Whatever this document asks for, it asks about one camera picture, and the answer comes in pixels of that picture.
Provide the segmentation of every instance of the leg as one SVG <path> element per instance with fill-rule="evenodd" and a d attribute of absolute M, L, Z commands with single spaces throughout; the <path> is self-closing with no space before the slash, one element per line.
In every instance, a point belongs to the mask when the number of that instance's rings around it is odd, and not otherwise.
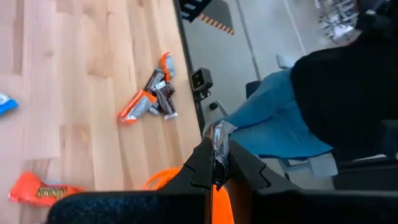
<path fill-rule="evenodd" d="M 235 131 L 229 139 L 255 155 L 282 159 L 312 157 L 332 149 L 309 131 L 295 101 L 279 107 L 271 118 Z"/>
<path fill-rule="evenodd" d="M 290 72 L 286 69 L 265 77 L 259 88 L 223 120 L 244 128 L 269 119 L 278 107 L 294 101 Z"/>

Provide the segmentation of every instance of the black machine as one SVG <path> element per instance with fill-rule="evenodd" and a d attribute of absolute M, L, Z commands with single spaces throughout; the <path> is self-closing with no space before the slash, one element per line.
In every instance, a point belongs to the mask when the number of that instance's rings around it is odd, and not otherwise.
<path fill-rule="evenodd" d="M 212 186 L 220 172 L 204 138 L 180 172 L 158 191 L 88 192 L 50 210 L 47 224 L 211 223 Z M 397 223 L 395 192 L 302 190 L 234 141 L 226 187 L 235 223 Z"/>

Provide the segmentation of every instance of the yellow and black striped tape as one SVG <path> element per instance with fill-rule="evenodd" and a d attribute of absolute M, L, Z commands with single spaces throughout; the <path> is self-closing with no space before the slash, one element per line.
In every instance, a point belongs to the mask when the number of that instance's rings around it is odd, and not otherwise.
<path fill-rule="evenodd" d="M 222 31 L 226 32 L 229 35 L 234 35 L 235 34 L 235 30 L 232 27 L 228 27 L 228 26 L 226 26 L 226 25 L 224 25 L 224 24 L 222 24 L 222 23 L 220 23 L 218 21 L 215 21 L 214 19 L 204 15 L 203 13 L 200 14 L 198 17 L 203 22 L 206 22 L 207 24 L 209 24 L 209 25 L 211 25 L 211 26 L 213 26 L 213 27 L 215 27 L 215 28 L 217 28 L 219 30 L 222 30 Z"/>

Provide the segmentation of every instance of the floor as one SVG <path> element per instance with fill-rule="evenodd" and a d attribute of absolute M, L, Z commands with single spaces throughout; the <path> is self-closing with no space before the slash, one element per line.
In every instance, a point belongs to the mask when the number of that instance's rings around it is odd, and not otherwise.
<path fill-rule="evenodd" d="M 231 10 L 234 36 L 199 20 L 184 23 L 194 69 L 209 68 L 213 77 L 211 96 L 202 102 L 206 122 L 221 118 L 219 111 L 208 108 L 212 101 L 220 100 L 227 111 L 234 111 L 245 100 L 246 83 L 278 71 L 276 54 L 298 59 L 336 46 L 318 30 L 319 12 L 313 0 L 224 1 Z M 275 159 L 265 161 L 283 175 Z M 305 189 L 333 189 L 330 178 L 314 179 L 309 170 L 290 177 Z"/>
<path fill-rule="evenodd" d="M 189 158 L 200 133 L 186 131 L 198 123 L 174 15 L 172 0 L 0 1 L 0 92 L 19 102 L 0 118 L 0 224 L 45 221 L 48 208 L 8 200 L 24 171 L 87 191 L 133 190 Z M 118 113 L 166 51 L 178 117 L 123 124 Z"/>

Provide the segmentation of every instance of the person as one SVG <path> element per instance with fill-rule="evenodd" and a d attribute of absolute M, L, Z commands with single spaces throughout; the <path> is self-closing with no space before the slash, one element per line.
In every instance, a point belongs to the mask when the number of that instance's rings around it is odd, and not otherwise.
<path fill-rule="evenodd" d="M 390 3 L 382 20 L 396 17 L 397 1 Z M 332 149 L 346 160 L 395 157 L 398 128 L 382 121 L 398 119 L 398 29 L 378 19 L 361 21 L 366 29 L 353 43 L 313 52 L 265 77 L 223 118 L 237 127 L 229 138 L 266 157 L 307 158 Z"/>

